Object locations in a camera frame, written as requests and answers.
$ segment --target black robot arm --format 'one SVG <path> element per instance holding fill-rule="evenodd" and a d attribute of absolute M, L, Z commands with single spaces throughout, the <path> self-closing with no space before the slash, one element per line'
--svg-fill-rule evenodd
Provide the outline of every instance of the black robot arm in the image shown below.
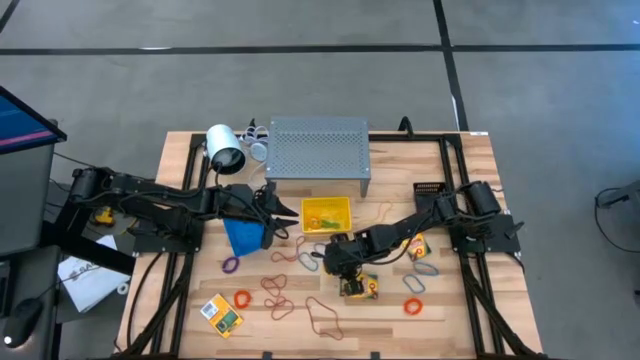
<path fill-rule="evenodd" d="M 456 196 L 464 197 L 467 210 L 457 205 Z M 353 233 L 349 240 L 347 234 L 331 236 L 323 256 L 327 273 L 345 280 L 346 295 L 361 294 L 364 286 L 358 280 L 363 264 L 389 264 L 404 255 L 402 253 L 390 261 L 377 261 L 387 257 L 391 251 L 399 248 L 406 239 L 436 226 L 465 226 L 470 230 L 489 222 L 500 213 L 500 204 L 491 187 L 486 182 L 473 182 L 460 187 L 455 192 L 443 193 L 433 200 L 430 209 L 413 214 L 391 225 L 373 225 Z"/>
<path fill-rule="evenodd" d="M 108 168 L 76 169 L 73 177 L 70 202 L 89 208 L 109 206 L 137 217 L 141 226 L 133 234 L 139 235 L 143 244 L 147 239 L 151 248 L 197 251 L 204 221 L 236 219 L 262 224 L 261 247 L 267 249 L 273 236 L 288 237 L 286 227 L 298 223 L 272 217 L 298 216 L 282 205 L 275 195 L 275 184 L 255 193 L 246 184 L 209 188 L 200 184 L 197 189 L 183 191 Z"/>

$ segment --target small box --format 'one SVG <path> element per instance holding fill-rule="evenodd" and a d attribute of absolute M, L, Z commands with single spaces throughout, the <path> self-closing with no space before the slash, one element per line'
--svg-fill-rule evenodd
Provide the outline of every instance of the small box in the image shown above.
<path fill-rule="evenodd" d="M 328 234 L 351 230 L 351 207 L 348 197 L 302 199 L 302 232 Z"/>
<path fill-rule="evenodd" d="M 200 313 L 225 339 L 231 336 L 231 331 L 244 321 L 220 294 L 216 294 L 204 304 Z"/>
<path fill-rule="evenodd" d="M 407 246 L 407 241 L 402 242 L 402 247 Z M 416 261 L 418 259 L 422 259 L 427 256 L 427 254 L 431 254 L 431 248 L 427 244 L 427 241 L 424 239 L 422 234 L 416 235 L 413 239 L 411 239 L 411 244 L 409 245 L 409 249 L 407 249 L 407 254 L 409 254 L 409 258 L 411 261 Z"/>
<path fill-rule="evenodd" d="M 378 284 L 378 275 L 376 274 L 360 274 L 358 275 L 358 280 L 362 281 L 362 285 L 364 285 L 364 293 L 358 295 L 351 295 L 350 298 L 361 298 L 361 299 L 377 299 L 378 292 L 380 291 L 380 285 Z M 345 296 L 344 294 L 344 280 L 340 279 L 340 296 Z"/>

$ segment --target yellow container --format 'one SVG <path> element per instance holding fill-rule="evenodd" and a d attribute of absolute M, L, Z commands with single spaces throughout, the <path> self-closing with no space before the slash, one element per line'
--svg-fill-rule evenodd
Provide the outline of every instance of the yellow container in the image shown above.
<path fill-rule="evenodd" d="M 348 197 L 302 199 L 302 231 L 327 234 L 351 230 L 351 207 Z"/>

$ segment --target computer screen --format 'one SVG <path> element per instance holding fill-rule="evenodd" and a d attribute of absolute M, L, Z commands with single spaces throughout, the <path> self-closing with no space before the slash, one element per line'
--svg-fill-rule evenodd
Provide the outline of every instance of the computer screen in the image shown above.
<path fill-rule="evenodd" d="M 0 87 L 0 154 L 65 139 L 55 125 Z"/>

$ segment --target gray perforated box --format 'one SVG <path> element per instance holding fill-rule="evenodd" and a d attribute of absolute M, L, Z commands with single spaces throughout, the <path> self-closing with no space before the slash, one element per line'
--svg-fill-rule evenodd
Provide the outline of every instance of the gray perforated box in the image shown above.
<path fill-rule="evenodd" d="M 267 180 L 361 180 L 361 196 L 366 196 L 368 125 L 367 119 L 352 117 L 271 118 Z"/>

